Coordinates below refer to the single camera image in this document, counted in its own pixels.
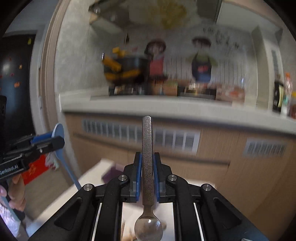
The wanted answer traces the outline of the person's left hand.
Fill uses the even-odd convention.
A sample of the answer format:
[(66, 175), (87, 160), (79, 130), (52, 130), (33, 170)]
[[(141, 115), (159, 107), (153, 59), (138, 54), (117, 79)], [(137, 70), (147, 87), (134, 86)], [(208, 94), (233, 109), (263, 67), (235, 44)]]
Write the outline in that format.
[(9, 206), (18, 211), (24, 211), (26, 206), (25, 185), (21, 174), (14, 176), (9, 184), (8, 191), (1, 185), (1, 205), (5, 205), (3, 197), (10, 197)]

